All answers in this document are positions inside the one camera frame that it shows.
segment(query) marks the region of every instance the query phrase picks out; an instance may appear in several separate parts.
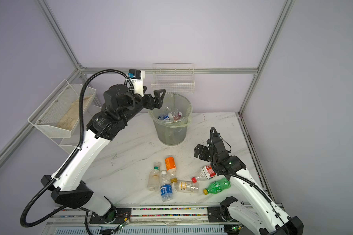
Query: bottle with blue label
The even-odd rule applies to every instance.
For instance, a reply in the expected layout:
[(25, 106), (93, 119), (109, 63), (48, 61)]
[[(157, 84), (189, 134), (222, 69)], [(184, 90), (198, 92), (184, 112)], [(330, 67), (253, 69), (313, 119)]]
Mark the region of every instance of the bottle with blue label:
[(171, 183), (167, 179), (167, 172), (166, 171), (161, 172), (160, 185), (161, 185), (162, 201), (166, 202), (166, 201), (173, 199), (173, 191), (171, 189)]

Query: metal beam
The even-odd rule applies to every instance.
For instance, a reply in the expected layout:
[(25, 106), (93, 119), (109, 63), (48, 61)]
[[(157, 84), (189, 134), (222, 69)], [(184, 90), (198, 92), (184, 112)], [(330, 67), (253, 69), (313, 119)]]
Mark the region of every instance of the metal beam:
[[(81, 76), (78, 70), (75, 70), (71, 75), (67, 78), (68, 82), (73, 82), (75, 78), (79, 78)], [(39, 116), (44, 112), (44, 110), (54, 101), (55, 97), (63, 90), (63, 86), (57, 87), (42, 104), (39, 108), (34, 112), (29, 120), (32, 121), (37, 120)], [(17, 134), (7, 143), (7, 145), (0, 151), (0, 169), (4, 166), (4, 164), (8, 161), (10, 156), (14, 153), (14, 151), (19, 147), (19, 145), (24, 141), (24, 139), (30, 134), (30, 132), (34, 129), (34, 126), (29, 122), (17, 132)]]
[(59, 26), (59, 23), (56, 20), (56, 17), (51, 11), (50, 6), (48, 5), (46, 0), (36, 0), (39, 8), (41, 9), (44, 17), (46, 18), (46, 21), (50, 25), (52, 31), (55, 33), (57, 39), (61, 43), (63, 49), (65, 50), (66, 54), (68, 55), (69, 59), (71, 60), (72, 64), (75, 66), (76, 70), (79, 70), (82, 68), (81, 64), (78, 62), (75, 54), (73, 53), (73, 50), (71, 46), (69, 45), (65, 35), (63, 34), (61, 27)]
[(240, 107), (239, 114), (242, 115), (243, 112), (246, 109), (246, 106), (248, 104), (249, 98), (251, 97), (252, 93), (255, 90), (255, 86), (259, 81), (259, 78), (264, 70), (264, 66), (268, 61), (268, 58), (273, 50), (273, 47), (278, 39), (278, 36), (280, 35), (281, 29), (285, 23), (285, 20), (287, 19), (287, 16), (290, 13), (290, 10), (293, 7), (295, 0), (286, 0), (285, 4), (282, 8), (282, 11), (280, 13), (280, 16), (278, 17), (277, 23), (275, 25), (275, 28), (273, 29), (273, 33), (268, 41), (267, 47), (265, 48), (265, 51), (263, 53), (262, 59), (260, 60), (259, 66), (258, 66), (258, 73), (254, 75), (254, 78), (252, 79), (251, 85), (247, 91), (246, 97), (243, 100), (243, 103)]
[[(94, 74), (104, 69), (116, 69), (124, 73), (128, 73), (130, 68), (83, 68), (81, 72), (83, 74)], [(144, 70), (145, 73), (153, 74), (154, 68), (136, 68)], [(185, 68), (162, 68), (163, 70), (188, 70)], [(257, 74), (257, 68), (193, 68), (194, 74)]]

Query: blue label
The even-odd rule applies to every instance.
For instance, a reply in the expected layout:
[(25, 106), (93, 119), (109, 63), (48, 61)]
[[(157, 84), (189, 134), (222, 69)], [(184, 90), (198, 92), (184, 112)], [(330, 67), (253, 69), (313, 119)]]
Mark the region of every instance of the blue label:
[(164, 186), (161, 186), (161, 196), (164, 195), (165, 193), (173, 193), (173, 191), (171, 190), (170, 184), (165, 184)]

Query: marble tabletop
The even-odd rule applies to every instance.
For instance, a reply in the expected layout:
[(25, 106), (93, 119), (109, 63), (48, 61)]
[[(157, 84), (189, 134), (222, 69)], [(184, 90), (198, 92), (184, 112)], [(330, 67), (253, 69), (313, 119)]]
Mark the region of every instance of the marble tabletop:
[(118, 206), (219, 204), (229, 196), (246, 202), (244, 195), (235, 186), (218, 194), (202, 193), (211, 182), (224, 176), (199, 182), (198, 194), (173, 192), (173, 199), (167, 202), (161, 201), (159, 191), (147, 190), (149, 172), (156, 161), (161, 162), (161, 170), (166, 170), (165, 158), (174, 157), (178, 179), (187, 181), (190, 181), (200, 167), (208, 165), (208, 162), (193, 157), (193, 154), (197, 144), (207, 145), (212, 126), (231, 145), (231, 155), (239, 157), (245, 163), (260, 185), (234, 112), (192, 113), (192, 123), (188, 126), (187, 136), (176, 146), (161, 143), (149, 114), (138, 114), (100, 152), (82, 180), (94, 192), (106, 196)]

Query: bottle with red label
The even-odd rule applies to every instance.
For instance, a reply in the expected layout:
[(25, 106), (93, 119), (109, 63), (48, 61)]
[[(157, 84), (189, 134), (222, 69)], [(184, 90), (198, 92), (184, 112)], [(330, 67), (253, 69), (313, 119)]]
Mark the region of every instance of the bottle with red label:
[(206, 165), (205, 167), (200, 168), (200, 170), (195, 174), (195, 177), (192, 178), (192, 182), (196, 183), (197, 181), (207, 181), (216, 176), (216, 173), (213, 171), (211, 165)]

